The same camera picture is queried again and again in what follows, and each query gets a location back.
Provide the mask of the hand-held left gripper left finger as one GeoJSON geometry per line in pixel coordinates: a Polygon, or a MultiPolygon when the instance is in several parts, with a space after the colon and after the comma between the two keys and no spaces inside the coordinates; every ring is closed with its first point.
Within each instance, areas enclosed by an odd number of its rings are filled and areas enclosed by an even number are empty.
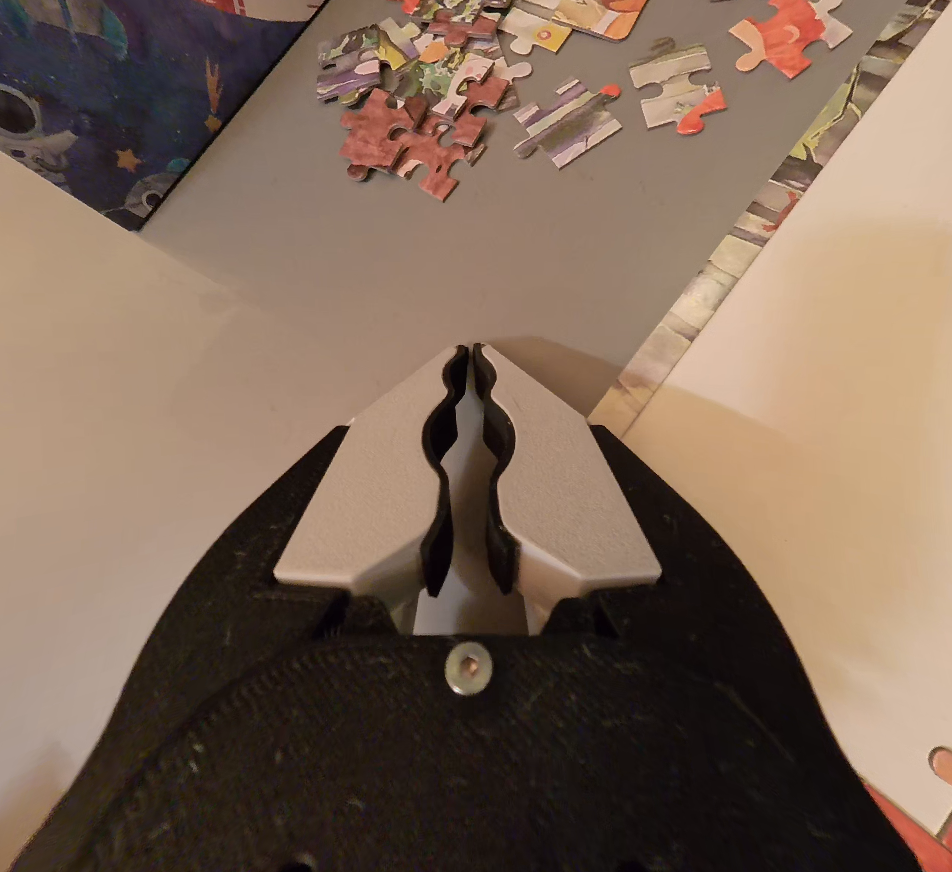
{"type": "Polygon", "coordinates": [[[454,545],[442,462],[457,440],[469,361],[466,346],[446,348],[351,421],[276,580],[381,601],[441,591],[454,545]]]}

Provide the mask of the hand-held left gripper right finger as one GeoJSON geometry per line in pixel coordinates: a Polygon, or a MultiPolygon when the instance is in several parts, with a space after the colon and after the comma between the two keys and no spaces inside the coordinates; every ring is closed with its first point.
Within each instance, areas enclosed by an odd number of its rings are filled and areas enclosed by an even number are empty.
{"type": "Polygon", "coordinates": [[[490,573],[539,635],[559,603],[652,584],[661,566],[587,419],[494,347],[473,349],[482,440],[495,464],[490,573]]]}

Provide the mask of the jigsaw puzzle frame board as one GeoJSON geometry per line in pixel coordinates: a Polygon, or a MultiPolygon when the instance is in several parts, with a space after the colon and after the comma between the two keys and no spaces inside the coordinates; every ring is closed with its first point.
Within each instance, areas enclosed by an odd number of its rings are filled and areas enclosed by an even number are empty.
{"type": "Polygon", "coordinates": [[[950,870],[950,0],[906,0],[592,420],[768,596],[874,812],[950,870]]]}

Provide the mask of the illustrated cardboard puzzle box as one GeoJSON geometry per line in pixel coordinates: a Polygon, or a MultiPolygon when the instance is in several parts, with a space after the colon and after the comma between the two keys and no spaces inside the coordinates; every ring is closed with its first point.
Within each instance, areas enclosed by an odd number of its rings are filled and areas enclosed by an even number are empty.
{"type": "Polygon", "coordinates": [[[2,152],[136,232],[327,0],[1,0],[2,152]]]}

